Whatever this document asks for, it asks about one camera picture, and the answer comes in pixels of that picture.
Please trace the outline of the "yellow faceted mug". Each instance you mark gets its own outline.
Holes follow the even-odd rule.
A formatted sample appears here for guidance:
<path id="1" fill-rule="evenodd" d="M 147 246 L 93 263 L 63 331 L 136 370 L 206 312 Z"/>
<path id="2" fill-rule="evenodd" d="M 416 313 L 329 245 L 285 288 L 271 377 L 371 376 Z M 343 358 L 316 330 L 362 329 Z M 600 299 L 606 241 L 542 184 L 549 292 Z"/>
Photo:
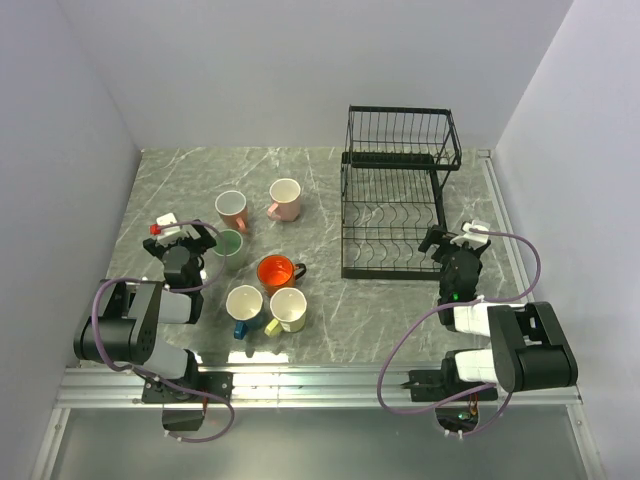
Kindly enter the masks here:
<path id="1" fill-rule="evenodd" d="M 275 337 L 282 332 L 296 333 L 306 324 L 307 300 L 296 288 L 279 289 L 270 300 L 271 321 L 264 329 L 268 337 Z"/>

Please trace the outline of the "salmon flower mug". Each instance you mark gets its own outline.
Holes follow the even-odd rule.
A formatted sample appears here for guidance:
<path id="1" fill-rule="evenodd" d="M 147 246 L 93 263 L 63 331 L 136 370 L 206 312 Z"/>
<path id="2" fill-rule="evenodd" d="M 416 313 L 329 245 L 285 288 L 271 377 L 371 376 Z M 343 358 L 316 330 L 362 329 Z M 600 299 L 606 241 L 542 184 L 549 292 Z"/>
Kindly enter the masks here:
<path id="1" fill-rule="evenodd" d="M 246 197 L 237 190 L 219 194 L 215 209 L 224 224 L 242 234 L 248 233 L 248 207 Z"/>

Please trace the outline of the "pale green cup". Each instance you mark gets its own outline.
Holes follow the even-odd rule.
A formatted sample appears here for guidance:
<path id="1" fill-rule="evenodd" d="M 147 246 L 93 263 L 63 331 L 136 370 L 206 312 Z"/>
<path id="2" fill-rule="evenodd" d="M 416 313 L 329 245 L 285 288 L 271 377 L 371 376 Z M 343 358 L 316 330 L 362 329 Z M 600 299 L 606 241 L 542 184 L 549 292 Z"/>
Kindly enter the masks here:
<path id="1" fill-rule="evenodd" d="M 215 238 L 213 256 L 218 265 L 229 271 L 238 271 L 246 259 L 246 245 L 241 233 L 232 229 L 221 230 Z"/>

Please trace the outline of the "blue faceted mug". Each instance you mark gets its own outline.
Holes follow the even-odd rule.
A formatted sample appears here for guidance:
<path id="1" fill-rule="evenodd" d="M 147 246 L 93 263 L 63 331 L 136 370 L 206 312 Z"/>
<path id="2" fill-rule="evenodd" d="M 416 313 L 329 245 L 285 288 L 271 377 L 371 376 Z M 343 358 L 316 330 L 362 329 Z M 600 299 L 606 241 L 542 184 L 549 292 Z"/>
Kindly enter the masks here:
<path id="1" fill-rule="evenodd" d="M 259 330 L 266 320 L 263 296 L 251 285 L 240 285 L 229 292 L 226 312 L 234 321 L 233 336 L 237 340 L 243 340 L 250 331 Z"/>

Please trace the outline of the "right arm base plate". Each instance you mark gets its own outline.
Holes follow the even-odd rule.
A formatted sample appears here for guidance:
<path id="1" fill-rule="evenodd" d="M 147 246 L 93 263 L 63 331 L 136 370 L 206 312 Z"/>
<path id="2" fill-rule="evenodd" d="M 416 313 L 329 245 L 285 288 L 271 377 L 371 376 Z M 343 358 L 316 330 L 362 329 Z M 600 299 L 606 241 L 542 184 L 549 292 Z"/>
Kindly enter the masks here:
<path id="1" fill-rule="evenodd" d="M 410 370 L 401 387 L 410 392 L 414 403 L 437 402 L 463 391 L 480 387 L 483 382 L 467 382 L 456 371 Z"/>

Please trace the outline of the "aluminium side rail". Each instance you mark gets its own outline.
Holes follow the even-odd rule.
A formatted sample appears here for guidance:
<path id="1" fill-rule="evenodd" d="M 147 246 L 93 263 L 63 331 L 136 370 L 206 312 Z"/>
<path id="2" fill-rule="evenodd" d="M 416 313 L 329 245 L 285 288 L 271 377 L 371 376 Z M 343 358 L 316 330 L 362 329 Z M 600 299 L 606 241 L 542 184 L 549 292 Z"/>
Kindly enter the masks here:
<path id="1" fill-rule="evenodd" d="M 535 298 L 533 291 L 537 286 L 541 274 L 540 256 L 537 253 L 536 248 L 528 240 L 517 236 L 513 230 L 508 210 L 500 189 L 498 177 L 492 163 L 491 151 L 487 149 L 478 150 L 476 158 L 483 169 L 483 174 L 496 212 L 500 232 L 504 233 L 504 245 L 506 247 L 509 263 L 514 273 L 516 286 L 521 293 L 525 293 L 525 296 L 522 297 L 519 302 L 534 302 Z M 530 281 L 526 271 L 521 252 L 522 247 L 524 247 L 534 259 L 536 273 L 533 277 L 533 282 Z"/>

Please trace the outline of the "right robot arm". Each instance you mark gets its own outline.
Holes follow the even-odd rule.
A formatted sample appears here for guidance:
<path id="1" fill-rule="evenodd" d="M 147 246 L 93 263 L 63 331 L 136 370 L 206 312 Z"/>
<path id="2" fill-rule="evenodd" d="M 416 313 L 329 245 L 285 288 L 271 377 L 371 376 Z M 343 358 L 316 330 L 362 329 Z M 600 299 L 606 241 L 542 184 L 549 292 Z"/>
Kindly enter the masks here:
<path id="1" fill-rule="evenodd" d="M 437 315 L 442 326 L 481 336 L 489 346 L 446 353 L 440 370 L 426 374 L 428 397 L 462 399 L 484 384 L 485 395 L 574 386 L 578 364 L 557 315 L 547 302 L 524 301 L 524 292 L 508 299 L 488 300 L 477 293 L 482 254 L 491 245 L 490 226 L 479 221 L 463 224 L 456 235 L 432 226 L 419 250 L 436 248 L 432 259 L 441 266 Z"/>

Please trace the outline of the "pink faceted mug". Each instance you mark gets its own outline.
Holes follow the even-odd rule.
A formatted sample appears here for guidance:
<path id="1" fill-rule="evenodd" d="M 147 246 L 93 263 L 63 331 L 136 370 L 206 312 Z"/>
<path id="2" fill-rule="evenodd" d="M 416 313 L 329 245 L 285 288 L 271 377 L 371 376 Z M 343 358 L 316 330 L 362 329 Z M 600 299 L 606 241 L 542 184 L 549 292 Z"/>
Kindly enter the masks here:
<path id="1" fill-rule="evenodd" d="M 269 189 L 272 205 L 267 217 L 272 221 L 293 222 L 301 211 L 301 186 L 291 178 L 278 179 Z"/>

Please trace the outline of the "orange mug black handle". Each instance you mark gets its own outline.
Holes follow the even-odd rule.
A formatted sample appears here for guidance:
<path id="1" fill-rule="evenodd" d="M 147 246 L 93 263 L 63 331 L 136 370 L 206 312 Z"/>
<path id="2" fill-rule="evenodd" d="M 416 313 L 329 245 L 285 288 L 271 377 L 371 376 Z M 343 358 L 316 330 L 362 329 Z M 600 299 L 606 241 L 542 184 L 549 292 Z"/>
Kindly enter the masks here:
<path id="1" fill-rule="evenodd" d="M 283 255 L 269 255 L 257 267 L 257 278 L 265 293 L 271 297 L 282 288 L 294 288 L 307 272 L 304 263 L 294 263 Z"/>

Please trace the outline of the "aluminium front rail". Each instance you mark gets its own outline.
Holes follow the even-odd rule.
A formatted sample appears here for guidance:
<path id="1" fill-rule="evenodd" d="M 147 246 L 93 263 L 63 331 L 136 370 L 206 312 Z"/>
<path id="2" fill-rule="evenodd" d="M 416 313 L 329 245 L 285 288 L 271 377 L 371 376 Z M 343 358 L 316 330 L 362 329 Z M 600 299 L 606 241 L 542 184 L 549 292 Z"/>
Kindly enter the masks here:
<path id="1" fill-rule="evenodd" d="M 424 408 L 411 401 L 411 367 L 390 366 L 382 397 L 392 408 Z M 236 409 L 265 408 L 378 408 L 376 364 L 231 364 L 201 367 L 203 373 L 232 375 L 231 404 Z M 56 394 L 55 408 L 116 409 L 160 408 L 141 401 L 143 380 L 132 373 L 116 373 L 104 366 L 66 369 Z M 513 394 L 509 406 L 581 405 L 577 387 Z"/>

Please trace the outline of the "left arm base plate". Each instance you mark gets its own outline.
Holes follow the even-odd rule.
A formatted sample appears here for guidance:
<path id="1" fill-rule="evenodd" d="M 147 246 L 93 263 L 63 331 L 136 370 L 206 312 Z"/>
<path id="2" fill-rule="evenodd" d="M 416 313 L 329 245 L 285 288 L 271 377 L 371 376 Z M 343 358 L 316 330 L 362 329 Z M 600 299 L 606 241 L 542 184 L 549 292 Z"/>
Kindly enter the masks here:
<path id="1" fill-rule="evenodd" d="M 199 373 L 192 378 L 173 379 L 172 383 L 191 390 L 217 395 L 225 400 L 231 398 L 233 375 L 228 372 Z M 143 404 L 179 404 L 199 403 L 203 397 L 185 393 L 163 382 L 147 380 L 145 382 L 141 402 Z"/>

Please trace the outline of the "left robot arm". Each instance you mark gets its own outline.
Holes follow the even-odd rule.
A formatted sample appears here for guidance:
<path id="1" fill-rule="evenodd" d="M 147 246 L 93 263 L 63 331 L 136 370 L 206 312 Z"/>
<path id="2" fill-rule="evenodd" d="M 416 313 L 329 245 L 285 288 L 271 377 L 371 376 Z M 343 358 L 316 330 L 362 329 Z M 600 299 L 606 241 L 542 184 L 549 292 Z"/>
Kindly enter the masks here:
<path id="1" fill-rule="evenodd" d="M 214 400 L 194 353 L 167 343 L 157 329 L 199 320 L 207 286 L 201 276 L 204 254 L 217 245 L 217 232 L 198 219 L 156 221 L 143 248 L 162 263 L 164 279 L 101 281 L 74 335 L 76 357 L 135 373 L 158 403 Z"/>

